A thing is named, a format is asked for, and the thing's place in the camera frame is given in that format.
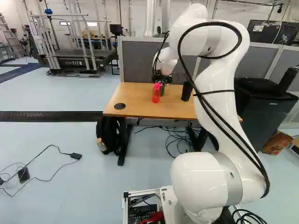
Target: red spray bottle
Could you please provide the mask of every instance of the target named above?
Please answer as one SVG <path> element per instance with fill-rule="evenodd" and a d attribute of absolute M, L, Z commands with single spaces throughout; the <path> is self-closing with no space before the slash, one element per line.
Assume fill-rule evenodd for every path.
<path fill-rule="evenodd" d="M 160 100 L 160 87 L 161 87 L 160 83 L 154 84 L 153 97 L 152 97 L 153 103 L 158 103 Z"/>

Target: table top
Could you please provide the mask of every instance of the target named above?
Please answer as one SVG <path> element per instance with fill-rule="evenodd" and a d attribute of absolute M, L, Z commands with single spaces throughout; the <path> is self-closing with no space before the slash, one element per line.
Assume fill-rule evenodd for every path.
<path fill-rule="evenodd" d="M 167 85 L 159 103 L 151 101 L 153 84 L 122 82 L 117 87 L 103 114 L 107 116 L 138 117 L 153 119 L 196 120 L 193 98 L 181 100 L 182 85 Z M 117 110 L 114 105 L 124 103 L 126 107 Z"/>

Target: black floor stripe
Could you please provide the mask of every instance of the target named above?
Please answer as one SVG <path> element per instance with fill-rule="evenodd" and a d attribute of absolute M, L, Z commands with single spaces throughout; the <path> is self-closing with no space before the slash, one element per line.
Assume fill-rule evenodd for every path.
<path fill-rule="evenodd" d="M 14 69 L 12 71 L 5 72 L 0 75 L 0 83 L 3 83 L 5 81 L 8 81 L 12 78 L 18 77 L 20 75 L 23 75 L 27 72 L 33 71 L 35 69 L 40 68 L 41 65 L 39 63 L 28 63 L 18 69 Z"/>
<path fill-rule="evenodd" d="M 103 111 L 0 111 L 0 122 L 94 122 Z"/>
<path fill-rule="evenodd" d="M 2 64 L 0 67 L 22 67 L 27 64 Z"/>

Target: white robotic arm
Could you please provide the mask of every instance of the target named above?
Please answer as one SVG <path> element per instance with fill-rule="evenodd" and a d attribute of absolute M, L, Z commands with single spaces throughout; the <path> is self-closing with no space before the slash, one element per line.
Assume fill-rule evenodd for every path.
<path fill-rule="evenodd" d="M 177 63 L 182 34 L 196 24 L 209 22 L 206 17 L 206 8 L 193 4 L 174 22 L 169 33 L 169 47 L 155 56 L 158 56 L 156 68 L 163 75 L 171 74 Z M 190 31 L 180 47 L 182 55 L 217 58 L 237 43 L 239 45 L 231 54 L 211 59 L 210 66 L 193 83 L 195 89 L 206 93 L 202 98 L 194 97 L 198 121 L 216 137 L 219 151 L 182 154 L 171 166 L 176 197 L 185 213 L 198 224 L 216 220 L 223 206 L 258 200 L 269 190 L 270 184 L 240 125 L 233 93 L 235 70 L 249 48 L 249 34 L 237 22 L 222 22 L 236 28 L 240 36 L 227 27 L 204 26 Z"/>

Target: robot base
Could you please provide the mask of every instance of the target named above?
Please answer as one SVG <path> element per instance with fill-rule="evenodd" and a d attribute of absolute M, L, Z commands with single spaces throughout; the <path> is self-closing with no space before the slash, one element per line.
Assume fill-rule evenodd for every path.
<path fill-rule="evenodd" d="M 172 186 L 160 188 L 161 203 L 163 207 L 164 219 L 167 224 L 211 224 L 214 223 L 221 215 L 223 208 L 213 208 L 201 211 L 200 218 L 190 217 L 192 214 L 186 213 L 184 208 L 178 202 Z"/>

